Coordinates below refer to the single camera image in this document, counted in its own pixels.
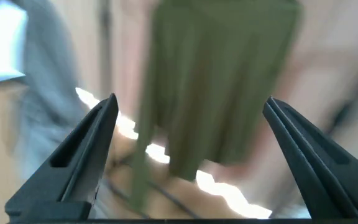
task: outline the white cloth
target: white cloth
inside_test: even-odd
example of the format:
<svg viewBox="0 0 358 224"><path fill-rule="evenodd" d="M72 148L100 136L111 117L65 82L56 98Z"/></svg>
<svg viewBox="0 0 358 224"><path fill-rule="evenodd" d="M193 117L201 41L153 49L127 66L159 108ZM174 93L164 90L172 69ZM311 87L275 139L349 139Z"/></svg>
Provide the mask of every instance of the white cloth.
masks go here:
<svg viewBox="0 0 358 224"><path fill-rule="evenodd" d="M0 1L0 81L22 77L22 53L27 14L13 3Z"/></svg>

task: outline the gray garment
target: gray garment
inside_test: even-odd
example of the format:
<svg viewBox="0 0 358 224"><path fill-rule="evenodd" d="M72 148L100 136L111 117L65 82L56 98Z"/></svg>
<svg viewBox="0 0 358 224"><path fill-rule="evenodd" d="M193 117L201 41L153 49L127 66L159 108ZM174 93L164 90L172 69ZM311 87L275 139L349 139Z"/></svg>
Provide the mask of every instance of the gray garment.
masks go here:
<svg viewBox="0 0 358 224"><path fill-rule="evenodd" d="M27 180L85 115L67 33L48 0L16 0L27 12L23 83L16 102L19 138L14 154Z"/></svg>

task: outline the olive green garment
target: olive green garment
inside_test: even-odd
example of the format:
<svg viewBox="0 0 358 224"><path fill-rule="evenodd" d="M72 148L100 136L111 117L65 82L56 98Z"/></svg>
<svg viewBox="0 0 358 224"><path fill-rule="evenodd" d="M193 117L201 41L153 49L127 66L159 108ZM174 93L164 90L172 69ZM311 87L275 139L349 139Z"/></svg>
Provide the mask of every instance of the olive green garment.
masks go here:
<svg viewBox="0 0 358 224"><path fill-rule="evenodd" d="M244 161L300 15L294 0L165 0L153 20L132 161L131 205L148 189L145 149L168 133L170 173Z"/></svg>

